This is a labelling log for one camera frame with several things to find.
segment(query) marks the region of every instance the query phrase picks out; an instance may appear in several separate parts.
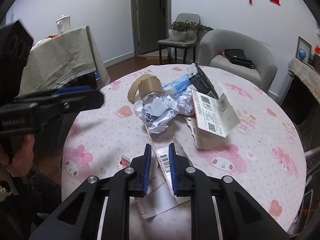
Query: round table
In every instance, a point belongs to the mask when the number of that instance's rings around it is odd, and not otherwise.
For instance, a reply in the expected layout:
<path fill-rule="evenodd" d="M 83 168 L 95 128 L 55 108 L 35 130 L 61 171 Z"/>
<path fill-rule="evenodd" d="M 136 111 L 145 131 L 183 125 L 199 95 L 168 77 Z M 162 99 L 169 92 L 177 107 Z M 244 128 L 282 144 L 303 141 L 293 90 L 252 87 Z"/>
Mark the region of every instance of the round table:
<path fill-rule="evenodd" d="M 187 67 L 152 65 L 101 89 L 105 104 L 81 112 L 66 140 L 63 200 L 90 175 L 113 176 L 120 169 L 121 155 L 133 158 L 143 154 L 149 139 L 127 99 L 131 84 L 148 73 L 164 85 L 185 75 Z M 212 150 L 197 150 L 185 119 L 177 115 L 166 131 L 152 134 L 156 148 L 167 147 L 175 136 L 196 168 L 216 178 L 234 177 L 287 231 L 300 207 L 306 179 L 306 161 L 297 131 L 283 110 L 251 82 L 218 68 L 202 68 L 217 93 L 227 94 L 241 123 L 224 143 Z M 191 239 L 190 202 L 145 220 L 132 198 L 130 239 Z"/>

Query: blue face mask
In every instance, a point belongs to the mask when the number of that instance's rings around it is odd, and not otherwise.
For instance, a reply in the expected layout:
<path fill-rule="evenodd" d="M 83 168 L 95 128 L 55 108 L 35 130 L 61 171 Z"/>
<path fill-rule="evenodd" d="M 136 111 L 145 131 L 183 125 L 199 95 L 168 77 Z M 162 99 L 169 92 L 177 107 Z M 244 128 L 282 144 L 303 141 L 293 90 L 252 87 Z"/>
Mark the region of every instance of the blue face mask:
<path fill-rule="evenodd" d="M 190 81 L 188 78 L 188 75 L 184 75 L 174 81 L 172 81 L 171 83 L 168 83 L 166 85 L 163 86 L 163 89 L 166 90 L 166 88 L 168 89 L 169 86 L 172 87 L 173 89 L 173 95 L 172 97 L 176 97 L 178 96 L 182 91 L 186 90 L 188 86 L 190 86 Z"/>

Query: silver screw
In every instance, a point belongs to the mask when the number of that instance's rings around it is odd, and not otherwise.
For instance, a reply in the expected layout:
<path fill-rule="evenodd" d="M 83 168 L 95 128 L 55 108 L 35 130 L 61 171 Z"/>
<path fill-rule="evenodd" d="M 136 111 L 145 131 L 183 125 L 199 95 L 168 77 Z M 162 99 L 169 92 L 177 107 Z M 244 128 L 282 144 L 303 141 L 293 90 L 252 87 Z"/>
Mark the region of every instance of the silver screw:
<path fill-rule="evenodd" d="M 187 172 L 187 173 L 195 173 L 195 172 L 196 172 L 196 168 L 194 168 L 194 167 L 188 167 L 188 168 L 186 168 L 186 172 Z"/>
<path fill-rule="evenodd" d="M 70 104 L 68 102 L 64 103 L 64 108 L 68 110 L 70 108 Z"/>
<path fill-rule="evenodd" d="M 132 167 L 125 168 L 124 172 L 125 172 L 126 174 L 134 173 L 134 168 L 132 168 Z"/>
<path fill-rule="evenodd" d="M 231 182 L 233 182 L 233 178 L 230 177 L 230 176 L 225 176 L 225 177 L 223 177 L 223 180 L 224 180 L 225 183 L 231 183 Z"/>
<path fill-rule="evenodd" d="M 98 178 L 96 177 L 96 176 L 90 176 L 89 178 L 88 178 L 88 182 L 90 183 L 90 184 L 94 184 L 94 183 L 96 183 L 98 181 Z"/>

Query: white wall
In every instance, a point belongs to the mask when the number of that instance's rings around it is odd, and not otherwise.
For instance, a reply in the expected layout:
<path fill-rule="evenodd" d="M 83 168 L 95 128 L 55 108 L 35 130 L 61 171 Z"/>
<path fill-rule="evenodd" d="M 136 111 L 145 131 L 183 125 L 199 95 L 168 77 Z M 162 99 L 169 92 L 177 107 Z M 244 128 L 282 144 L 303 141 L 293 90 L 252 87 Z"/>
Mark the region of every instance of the white wall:
<path fill-rule="evenodd" d="M 204 25 L 243 33 L 268 44 L 278 66 L 269 91 L 280 100 L 289 83 L 288 62 L 295 57 L 298 36 L 312 49 L 320 43 L 316 21 L 302 0 L 280 0 L 280 4 L 269 0 L 253 0 L 252 6 L 249 0 L 172 0 L 172 20 L 179 13 L 195 13 Z"/>
<path fill-rule="evenodd" d="M 8 20 L 12 12 L 35 42 L 57 34 L 56 20 L 64 14 L 72 28 L 89 25 L 104 62 L 133 54 L 130 0 L 16 0 Z"/>

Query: mug handle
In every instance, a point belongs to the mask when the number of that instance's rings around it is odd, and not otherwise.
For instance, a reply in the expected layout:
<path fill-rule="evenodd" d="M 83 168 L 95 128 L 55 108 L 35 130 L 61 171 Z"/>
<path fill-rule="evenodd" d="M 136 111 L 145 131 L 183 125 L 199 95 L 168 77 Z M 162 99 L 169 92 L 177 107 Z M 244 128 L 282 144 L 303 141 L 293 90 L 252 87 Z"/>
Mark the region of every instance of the mug handle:
<path fill-rule="evenodd" d="M 62 22 L 61 21 L 57 22 L 57 28 L 58 28 L 58 34 L 63 34 Z"/>

